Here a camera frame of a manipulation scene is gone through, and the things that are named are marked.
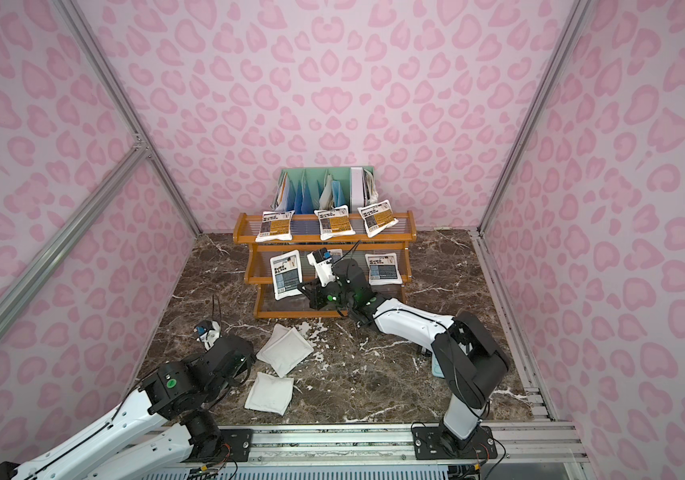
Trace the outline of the blue coffee bag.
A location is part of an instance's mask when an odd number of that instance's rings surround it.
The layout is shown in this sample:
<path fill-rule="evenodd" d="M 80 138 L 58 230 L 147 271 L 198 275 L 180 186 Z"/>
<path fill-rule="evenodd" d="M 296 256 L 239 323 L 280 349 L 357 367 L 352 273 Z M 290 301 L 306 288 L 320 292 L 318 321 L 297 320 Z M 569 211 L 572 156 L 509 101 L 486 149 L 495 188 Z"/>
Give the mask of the blue coffee bag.
<path fill-rule="evenodd" d="M 337 262 L 344 255 L 342 249 L 329 249 L 328 254 L 330 254 L 330 258 L 332 258 L 332 263 Z"/>
<path fill-rule="evenodd" d="M 302 262 L 298 250 L 270 258 L 270 274 L 276 301 L 302 294 L 298 289 L 302 284 Z"/>
<path fill-rule="evenodd" d="M 396 253 L 367 254 L 366 262 L 372 286 L 403 284 Z"/>

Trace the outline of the yellow coffee bag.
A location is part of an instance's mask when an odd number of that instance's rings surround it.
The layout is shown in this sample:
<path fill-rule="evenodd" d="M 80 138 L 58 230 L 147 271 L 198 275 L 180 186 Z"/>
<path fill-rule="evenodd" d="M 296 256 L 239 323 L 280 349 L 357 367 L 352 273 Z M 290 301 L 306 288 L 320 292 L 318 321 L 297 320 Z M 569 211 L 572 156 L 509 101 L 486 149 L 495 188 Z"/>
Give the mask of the yellow coffee bag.
<path fill-rule="evenodd" d="M 264 212 L 262 220 L 260 220 L 260 231 L 256 236 L 256 242 L 292 240 L 292 216 L 294 216 L 294 210 Z"/>
<path fill-rule="evenodd" d="M 320 223 L 320 240 L 322 241 L 356 234 L 350 220 L 349 208 L 346 205 L 330 210 L 316 210 L 314 214 Z"/>
<path fill-rule="evenodd" d="M 359 207 L 358 212 L 362 220 L 364 220 L 368 238 L 374 238 L 386 229 L 399 223 L 389 200 Z"/>

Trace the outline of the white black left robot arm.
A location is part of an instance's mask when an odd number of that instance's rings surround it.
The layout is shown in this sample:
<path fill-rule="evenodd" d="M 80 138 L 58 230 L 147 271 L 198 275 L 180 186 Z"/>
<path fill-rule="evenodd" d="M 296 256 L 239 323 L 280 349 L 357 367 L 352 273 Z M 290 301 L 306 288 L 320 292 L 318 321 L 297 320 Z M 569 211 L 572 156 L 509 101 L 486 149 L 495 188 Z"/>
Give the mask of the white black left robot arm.
<path fill-rule="evenodd" d="M 141 478 L 177 463 L 214 466 L 248 460 L 252 432 L 222 431 L 210 407 L 247 376 L 254 345 L 222 336 L 204 353 L 166 362 L 119 406 L 52 450 L 23 464 L 0 463 L 0 479 Z"/>

